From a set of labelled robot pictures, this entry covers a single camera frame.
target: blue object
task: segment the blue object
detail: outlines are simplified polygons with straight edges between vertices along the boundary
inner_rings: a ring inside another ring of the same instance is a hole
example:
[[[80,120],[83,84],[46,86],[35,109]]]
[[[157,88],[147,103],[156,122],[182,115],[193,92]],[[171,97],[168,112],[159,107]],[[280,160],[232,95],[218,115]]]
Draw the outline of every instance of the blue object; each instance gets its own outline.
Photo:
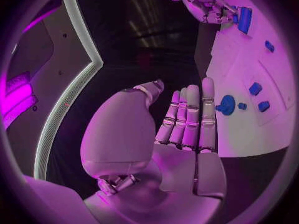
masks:
[[[260,112],[264,112],[266,109],[270,107],[269,101],[262,101],[258,105],[259,105]]]
[[[269,51],[274,52],[274,45],[272,45],[272,44],[270,43],[270,41],[265,41],[265,47],[266,47]]]
[[[256,96],[260,91],[262,90],[262,86],[255,82],[252,84],[252,86],[249,88],[250,94]]]
[[[238,103],[238,107],[239,107],[239,109],[241,109],[241,110],[245,110],[246,108],[247,108],[247,104],[245,104],[245,103]]]
[[[247,34],[251,23],[252,10],[250,8],[242,7],[238,29]]]
[[[235,99],[231,95],[225,95],[222,98],[222,101],[219,105],[217,105],[215,108],[216,110],[222,112],[225,116],[230,116],[234,110],[235,110]]]
[[[238,14],[234,14],[233,15],[233,22],[234,24],[238,24],[239,23],[239,19],[238,19]]]

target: magenta light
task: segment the magenta light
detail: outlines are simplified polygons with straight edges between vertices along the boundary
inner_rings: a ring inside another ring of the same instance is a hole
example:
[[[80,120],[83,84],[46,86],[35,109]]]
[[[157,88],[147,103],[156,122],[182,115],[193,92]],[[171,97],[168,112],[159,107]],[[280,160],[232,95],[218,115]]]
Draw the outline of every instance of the magenta light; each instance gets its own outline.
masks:
[[[22,113],[24,113],[28,108],[30,108],[32,105],[34,105],[38,101],[36,96],[29,96],[25,98],[22,102],[17,104],[13,109],[11,109],[3,119],[4,127],[7,129],[12,122],[16,120]]]
[[[53,9],[47,13],[45,13],[44,15],[38,17],[37,19],[33,20],[23,31],[23,33],[27,32],[28,30],[30,30],[32,27],[34,27],[36,24],[38,24],[40,21],[44,20],[47,16],[51,15],[52,13],[54,13],[56,9]]]
[[[2,105],[2,113],[6,115],[9,110],[11,110],[14,106],[20,103],[22,100],[27,98],[33,93],[33,89],[31,84],[25,84],[20,86],[16,90],[10,92],[4,99]]]
[[[6,93],[10,93],[13,90],[17,89],[18,87],[29,83],[30,81],[30,73],[26,71],[12,79],[8,80],[6,83]]]

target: robot finger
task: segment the robot finger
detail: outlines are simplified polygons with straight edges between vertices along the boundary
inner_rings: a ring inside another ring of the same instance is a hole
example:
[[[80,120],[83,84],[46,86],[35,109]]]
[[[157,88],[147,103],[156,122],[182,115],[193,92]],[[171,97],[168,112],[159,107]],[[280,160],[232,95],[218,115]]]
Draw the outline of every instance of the robot finger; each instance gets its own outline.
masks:
[[[215,148],[216,121],[215,121],[215,88],[213,79],[206,77],[202,81],[203,111],[200,129],[199,149],[202,152],[211,152]]]
[[[196,150],[199,131],[200,91],[197,85],[187,88],[187,121],[182,141],[184,150]]]
[[[187,120],[187,88],[184,87],[180,92],[177,120],[170,136],[170,143],[176,146],[181,146],[183,135],[185,131],[185,125]]]
[[[163,123],[158,131],[158,134],[156,135],[155,144],[169,143],[169,138],[173,130],[176,116],[177,116],[179,97],[180,97],[180,91],[175,91],[172,95],[171,104],[167,111],[166,117],[163,120]]]

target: white light strip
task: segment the white light strip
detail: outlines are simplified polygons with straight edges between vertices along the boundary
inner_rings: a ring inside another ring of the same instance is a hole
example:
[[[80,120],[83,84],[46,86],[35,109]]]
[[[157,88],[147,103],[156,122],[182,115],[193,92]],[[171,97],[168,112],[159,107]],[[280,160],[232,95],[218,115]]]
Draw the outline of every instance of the white light strip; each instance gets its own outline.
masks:
[[[35,155],[35,179],[46,179],[51,147],[62,120],[83,88],[99,69],[103,67],[103,60],[87,30],[76,0],[64,0],[64,4],[72,25],[92,62],[79,73],[62,93],[46,121]]]

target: robotic hand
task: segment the robotic hand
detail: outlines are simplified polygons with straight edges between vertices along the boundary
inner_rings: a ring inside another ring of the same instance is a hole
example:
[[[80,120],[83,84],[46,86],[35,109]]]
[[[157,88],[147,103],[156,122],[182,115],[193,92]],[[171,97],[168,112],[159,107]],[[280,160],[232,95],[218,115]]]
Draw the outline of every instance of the robotic hand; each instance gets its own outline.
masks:
[[[213,80],[205,78],[202,89],[199,141],[200,93],[196,85],[174,92],[156,137],[148,108],[164,90],[161,80],[117,92],[99,107],[85,131],[81,161],[85,171],[98,179],[103,193],[110,196],[136,183],[133,175],[154,162],[162,176],[161,191],[224,198],[225,172],[213,152]]]
[[[233,21],[238,11],[224,0],[182,0],[189,12],[200,22],[223,24]]]

